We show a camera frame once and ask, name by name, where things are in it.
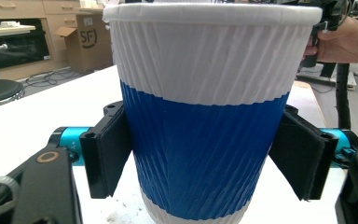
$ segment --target table surface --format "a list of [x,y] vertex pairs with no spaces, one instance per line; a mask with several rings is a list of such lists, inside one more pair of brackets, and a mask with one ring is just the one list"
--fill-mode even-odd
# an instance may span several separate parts
[[[112,66],[1,105],[0,175],[43,148],[58,127],[94,126],[103,117],[103,107],[121,99],[117,69]],[[324,127],[323,114],[308,84],[296,82],[288,104],[316,127]],[[141,199],[132,156],[112,198],[92,200],[84,167],[74,167],[74,174],[84,223],[153,223]],[[341,169],[331,168],[322,199],[301,202],[268,157],[241,223],[337,223],[334,204],[344,179]]]
[[15,27],[7,27],[7,28],[1,28],[0,27],[0,35],[16,35],[16,34],[22,34],[30,32],[31,30],[34,30],[34,26],[29,25],[20,25]]

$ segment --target cardboard box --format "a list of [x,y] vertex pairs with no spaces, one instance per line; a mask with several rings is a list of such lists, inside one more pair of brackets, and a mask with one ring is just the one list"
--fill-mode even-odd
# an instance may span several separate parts
[[65,38],[71,70],[91,73],[113,65],[110,33],[102,15],[76,15],[77,27],[60,27],[55,35]]

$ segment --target human hand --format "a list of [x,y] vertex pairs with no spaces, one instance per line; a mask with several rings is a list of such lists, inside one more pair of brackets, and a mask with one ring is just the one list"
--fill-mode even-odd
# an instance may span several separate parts
[[304,56],[318,54],[318,62],[358,63],[358,20],[348,17],[336,31],[319,32],[319,46],[307,45]]

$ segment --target paper cup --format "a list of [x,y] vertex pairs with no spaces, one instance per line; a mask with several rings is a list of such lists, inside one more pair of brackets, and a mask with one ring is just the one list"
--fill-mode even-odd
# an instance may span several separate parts
[[103,12],[155,222],[240,222],[321,15],[315,7],[180,3]]

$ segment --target cup rim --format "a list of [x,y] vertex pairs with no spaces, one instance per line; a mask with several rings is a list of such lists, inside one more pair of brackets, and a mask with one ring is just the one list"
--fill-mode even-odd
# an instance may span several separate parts
[[215,3],[134,3],[107,7],[103,20],[222,25],[313,25],[319,7]]

